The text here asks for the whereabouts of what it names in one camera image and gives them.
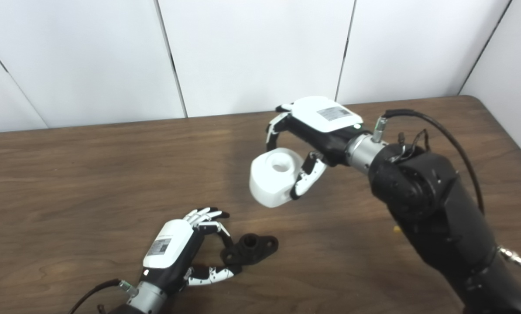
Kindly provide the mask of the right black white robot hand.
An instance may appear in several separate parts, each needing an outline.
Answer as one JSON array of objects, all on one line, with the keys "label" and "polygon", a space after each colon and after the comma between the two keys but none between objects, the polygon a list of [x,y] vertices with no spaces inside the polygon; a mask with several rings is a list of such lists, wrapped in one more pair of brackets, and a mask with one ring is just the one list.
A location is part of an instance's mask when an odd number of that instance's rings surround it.
[{"label": "right black white robot hand", "polygon": [[349,145],[359,136],[369,134],[360,115],[326,97],[304,97],[276,107],[278,115],[267,128],[266,149],[277,147],[280,133],[289,132],[314,150],[306,157],[289,195],[301,198],[327,167],[350,166]]}]

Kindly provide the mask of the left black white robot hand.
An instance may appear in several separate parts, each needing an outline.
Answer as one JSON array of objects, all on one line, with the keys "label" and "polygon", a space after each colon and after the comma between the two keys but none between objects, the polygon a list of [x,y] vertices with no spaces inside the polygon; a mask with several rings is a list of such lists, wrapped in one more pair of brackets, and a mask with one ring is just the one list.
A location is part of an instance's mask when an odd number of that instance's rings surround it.
[{"label": "left black white robot hand", "polygon": [[230,233],[217,220],[229,216],[217,207],[206,207],[165,223],[144,257],[139,280],[173,296],[188,286],[210,285],[238,276],[242,266],[193,264],[206,235],[219,235],[227,248],[234,244]]}]

